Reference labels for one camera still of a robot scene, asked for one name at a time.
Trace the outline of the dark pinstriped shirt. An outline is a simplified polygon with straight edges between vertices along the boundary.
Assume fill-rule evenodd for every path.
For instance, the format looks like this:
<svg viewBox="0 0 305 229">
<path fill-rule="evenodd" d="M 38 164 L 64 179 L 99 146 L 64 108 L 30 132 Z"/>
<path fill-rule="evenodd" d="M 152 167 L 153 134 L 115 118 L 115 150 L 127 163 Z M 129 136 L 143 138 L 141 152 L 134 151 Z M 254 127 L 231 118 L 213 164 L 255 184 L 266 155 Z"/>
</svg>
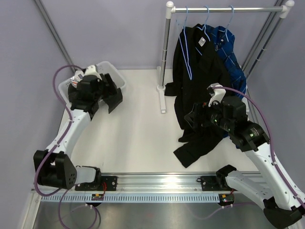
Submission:
<svg viewBox="0 0 305 229">
<path fill-rule="evenodd" d="M 117 88 L 112 80 L 112 95 L 109 98 L 99 100 L 81 100 L 78 98 L 78 83 L 77 86 L 70 85 L 68 88 L 68 98 L 71 103 L 71 110 L 83 110 L 88 112 L 90 117 L 99 109 L 99 101 L 104 101 L 108 105 L 108 113 L 111 113 L 123 100 L 122 91 Z"/>
</svg>

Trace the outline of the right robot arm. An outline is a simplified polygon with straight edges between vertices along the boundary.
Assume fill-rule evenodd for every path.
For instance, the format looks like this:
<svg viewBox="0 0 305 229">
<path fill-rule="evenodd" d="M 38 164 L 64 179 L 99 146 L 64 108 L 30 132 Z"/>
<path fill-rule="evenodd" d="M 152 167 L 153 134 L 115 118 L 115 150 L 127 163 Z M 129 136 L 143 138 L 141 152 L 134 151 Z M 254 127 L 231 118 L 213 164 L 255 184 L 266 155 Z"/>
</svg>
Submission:
<svg viewBox="0 0 305 229">
<path fill-rule="evenodd" d="M 228 133 L 232 143 L 253 162 L 266 181 L 268 188 L 245 177 L 234 166 L 227 165 L 216 172 L 220 189 L 234 189 L 251 199 L 264 212 L 267 220 L 277 229 L 285 229 L 305 215 L 305 194 L 291 191 L 295 183 L 271 153 L 271 140 L 263 128 L 248 120 L 246 105 L 237 96 L 222 101 L 195 103 L 185 120 L 194 130 L 199 127 L 218 127 Z"/>
</svg>

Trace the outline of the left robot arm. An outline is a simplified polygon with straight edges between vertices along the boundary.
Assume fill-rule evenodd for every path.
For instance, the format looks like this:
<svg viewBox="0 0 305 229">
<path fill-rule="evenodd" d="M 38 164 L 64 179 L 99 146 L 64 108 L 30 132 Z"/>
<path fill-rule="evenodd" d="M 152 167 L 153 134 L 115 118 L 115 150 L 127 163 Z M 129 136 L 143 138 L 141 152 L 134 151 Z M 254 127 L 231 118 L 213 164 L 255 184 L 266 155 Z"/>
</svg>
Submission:
<svg viewBox="0 0 305 229">
<path fill-rule="evenodd" d="M 77 71 L 74 77 L 60 83 L 58 90 L 68 120 L 50 145 L 45 150 L 37 150 L 33 156 L 34 187 L 43 197 L 81 184 L 91 190 L 102 186 L 99 168 L 75 166 L 70 156 L 100 104 L 107 104 L 111 113 L 122 102 L 121 89 L 109 73 Z"/>
</svg>

